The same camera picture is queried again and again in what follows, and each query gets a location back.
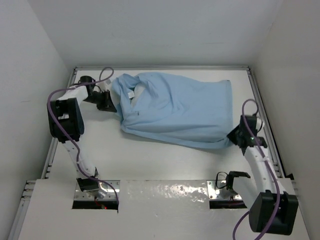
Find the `white pillow with yellow band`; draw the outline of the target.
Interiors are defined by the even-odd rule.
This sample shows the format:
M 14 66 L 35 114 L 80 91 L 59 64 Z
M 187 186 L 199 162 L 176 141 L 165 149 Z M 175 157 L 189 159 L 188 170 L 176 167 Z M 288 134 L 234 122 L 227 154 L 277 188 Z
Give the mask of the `white pillow with yellow band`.
M 146 89 L 146 86 L 143 83 L 138 83 L 134 87 L 134 89 L 128 93 L 130 105 L 132 107 L 134 107 L 137 104 L 139 97 L 141 96 L 141 94 L 144 92 L 145 89 Z

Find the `blue and green pillowcase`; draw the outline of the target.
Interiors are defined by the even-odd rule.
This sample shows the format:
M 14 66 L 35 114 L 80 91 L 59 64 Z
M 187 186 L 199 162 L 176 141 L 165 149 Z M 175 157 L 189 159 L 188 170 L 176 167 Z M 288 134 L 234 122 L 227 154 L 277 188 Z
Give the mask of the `blue and green pillowcase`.
M 136 105 L 128 93 L 145 85 Z M 120 127 L 128 134 L 200 149 L 232 145 L 233 93 L 229 80 L 202 82 L 181 75 L 142 72 L 122 74 L 112 82 Z

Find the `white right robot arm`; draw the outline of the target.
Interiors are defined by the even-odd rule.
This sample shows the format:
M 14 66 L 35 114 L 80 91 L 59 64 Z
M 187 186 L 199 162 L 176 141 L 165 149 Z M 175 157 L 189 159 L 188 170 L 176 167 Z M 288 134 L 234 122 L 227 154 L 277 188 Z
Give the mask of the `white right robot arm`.
M 291 235 L 298 211 L 298 199 L 280 183 L 265 139 L 258 136 L 263 123 L 256 114 L 242 115 L 228 139 L 241 149 L 251 173 L 230 171 L 226 189 L 242 198 L 248 209 L 251 230 L 264 234 Z

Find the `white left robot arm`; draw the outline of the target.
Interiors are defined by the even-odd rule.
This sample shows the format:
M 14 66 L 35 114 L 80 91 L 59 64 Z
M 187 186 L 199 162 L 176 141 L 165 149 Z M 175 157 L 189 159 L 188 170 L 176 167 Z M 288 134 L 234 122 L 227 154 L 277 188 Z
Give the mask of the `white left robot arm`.
M 91 76 L 82 76 L 79 81 L 65 89 L 65 94 L 56 100 L 52 100 L 55 90 L 47 100 L 47 113 L 49 130 L 53 138 L 57 139 L 65 147 L 77 172 L 77 184 L 82 192 L 103 199 L 109 191 L 113 191 L 115 199 L 118 193 L 112 184 L 99 179 L 97 167 L 86 156 L 81 146 L 81 137 L 85 132 L 85 123 L 80 109 L 82 102 L 96 105 L 99 111 L 116 113 L 117 109 L 112 102 L 109 90 L 95 90 L 98 83 L 109 81 L 94 80 Z

